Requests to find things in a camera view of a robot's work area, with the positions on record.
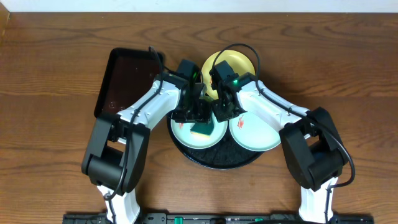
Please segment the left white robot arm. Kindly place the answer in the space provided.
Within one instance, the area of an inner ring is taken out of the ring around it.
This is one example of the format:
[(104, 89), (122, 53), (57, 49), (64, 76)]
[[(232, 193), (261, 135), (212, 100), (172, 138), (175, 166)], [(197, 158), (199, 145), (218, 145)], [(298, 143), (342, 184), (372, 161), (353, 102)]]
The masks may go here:
[(97, 116), (81, 171), (97, 185), (110, 223), (134, 223), (140, 213), (135, 188), (142, 176), (150, 132), (167, 114), (180, 123), (205, 123), (210, 106), (205, 84), (189, 77), (162, 73), (150, 90), (130, 107)]

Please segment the green and yellow sponge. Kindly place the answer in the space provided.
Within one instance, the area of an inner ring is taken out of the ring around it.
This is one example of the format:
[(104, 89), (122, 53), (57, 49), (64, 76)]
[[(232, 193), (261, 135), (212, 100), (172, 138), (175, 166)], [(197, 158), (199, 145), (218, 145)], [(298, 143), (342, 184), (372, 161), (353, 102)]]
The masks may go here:
[(204, 97), (193, 97), (190, 116), (194, 125), (190, 128), (192, 134), (208, 137), (214, 130), (212, 108), (209, 100)]

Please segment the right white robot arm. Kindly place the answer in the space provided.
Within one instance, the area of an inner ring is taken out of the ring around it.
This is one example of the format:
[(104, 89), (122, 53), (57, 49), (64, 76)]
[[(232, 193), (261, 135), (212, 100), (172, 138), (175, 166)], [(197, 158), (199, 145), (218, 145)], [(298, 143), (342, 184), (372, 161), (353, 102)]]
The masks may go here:
[(212, 102), (218, 121), (250, 112), (279, 133), (288, 170), (301, 186), (301, 219), (329, 223), (338, 177), (353, 164), (329, 112), (292, 104), (251, 73), (212, 75), (211, 86), (218, 94)]

